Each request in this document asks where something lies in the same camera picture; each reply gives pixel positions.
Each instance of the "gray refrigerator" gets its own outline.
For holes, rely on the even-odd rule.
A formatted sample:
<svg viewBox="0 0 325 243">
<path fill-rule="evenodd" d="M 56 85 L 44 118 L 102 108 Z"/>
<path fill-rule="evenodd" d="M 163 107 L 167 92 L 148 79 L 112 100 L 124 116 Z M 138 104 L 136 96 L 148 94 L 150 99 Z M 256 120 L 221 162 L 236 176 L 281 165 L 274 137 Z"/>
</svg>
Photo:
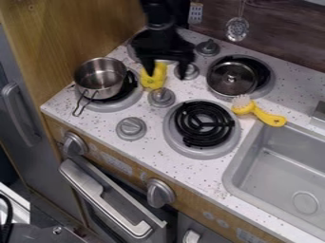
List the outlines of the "gray refrigerator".
<svg viewBox="0 0 325 243">
<path fill-rule="evenodd" d="M 32 105 L 1 25 L 0 94 L 0 141 L 24 182 L 82 221 L 71 188 L 59 175 L 59 162 Z"/>
</svg>

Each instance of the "yellow toy utensil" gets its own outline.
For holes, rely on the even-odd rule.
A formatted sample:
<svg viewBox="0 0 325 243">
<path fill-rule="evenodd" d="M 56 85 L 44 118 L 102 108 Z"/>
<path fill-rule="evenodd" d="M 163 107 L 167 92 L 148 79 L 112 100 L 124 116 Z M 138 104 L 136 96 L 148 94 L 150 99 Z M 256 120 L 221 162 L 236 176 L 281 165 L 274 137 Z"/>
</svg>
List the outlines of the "yellow toy utensil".
<svg viewBox="0 0 325 243">
<path fill-rule="evenodd" d="M 141 70 L 141 84 L 151 89 L 162 88 L 166 80 L 167 64 L 156 63 L 154 74 L 150 77 L 145 69 Z"/>
<path fill-rule="evenodd" d="M 274 127 L 284 126 L 287 122 L 285 117 L 272 115 L 260 109 L 256 102 L 251 100 L 249 95 L 240 95 L 234 98 L 232 111 L 237 115 L 253 113 L 261 121 Z"/>
</svg>

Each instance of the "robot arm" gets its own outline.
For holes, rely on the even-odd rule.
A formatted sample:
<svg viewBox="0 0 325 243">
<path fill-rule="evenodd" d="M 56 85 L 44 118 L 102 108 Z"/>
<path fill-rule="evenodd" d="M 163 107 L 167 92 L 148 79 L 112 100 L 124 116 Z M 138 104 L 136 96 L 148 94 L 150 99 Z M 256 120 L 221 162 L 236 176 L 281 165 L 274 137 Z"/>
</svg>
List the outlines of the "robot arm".
<svg viewBox="0 0 325 243">
<path fill-rule="evenodd" d="M 155 70 L 155 60 L 174 60 L 180 63 L 181 79 L 187 66 L 194 62 L 194 45 L 177 33 L 175 12 L 167 0 L 140 0 L 147 16 L 147 30 L 138 34 L 131 45 L 148 75 Z"/>
</svg>

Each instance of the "black coil burner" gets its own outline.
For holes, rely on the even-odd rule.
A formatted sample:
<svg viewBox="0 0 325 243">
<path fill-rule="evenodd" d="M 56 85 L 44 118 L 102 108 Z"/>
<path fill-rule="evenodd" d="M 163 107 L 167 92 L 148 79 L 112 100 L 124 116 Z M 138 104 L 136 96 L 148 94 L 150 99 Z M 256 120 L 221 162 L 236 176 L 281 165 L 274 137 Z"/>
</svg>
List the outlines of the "black coil burner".
<svg viewBox="0 0 325 243">
<path fill-rule="evenodd" d="M 190 102 L 176 110 L 175 124 L 186 146 L 212 147 L 229 138 L 235 121 L 215 103 Z"/>
</svg>

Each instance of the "oven handle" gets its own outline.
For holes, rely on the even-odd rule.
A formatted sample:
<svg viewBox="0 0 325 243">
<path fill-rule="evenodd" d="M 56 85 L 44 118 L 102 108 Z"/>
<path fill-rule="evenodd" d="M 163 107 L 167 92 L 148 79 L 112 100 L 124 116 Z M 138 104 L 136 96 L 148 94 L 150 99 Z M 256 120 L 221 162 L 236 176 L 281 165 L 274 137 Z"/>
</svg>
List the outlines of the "oven handle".
<svg viewBox="0 0 325 243">
<path fill-rule="evenodd" d="M 116 209 L 103 200 L 101 198 L 101 194 L 104 192 L 103 185 L 86 174 L 85 171 L 72 160 L 65 160 L 60 166 L 60 172 L 84 199 L 99 209 L 101 213 L 110 218 L 132 237 L 139 239 L 145 238 L 152 232 L 152 228 L 145 221 L 141 221 L 138 225 L 133 225 Z"/>
<path fill-rule="evenodd" d="M 201 236 L 198 233 L 189 230 L 185 233 L 182 243 L 199 243 L 200 238 Z"/>
</svg>

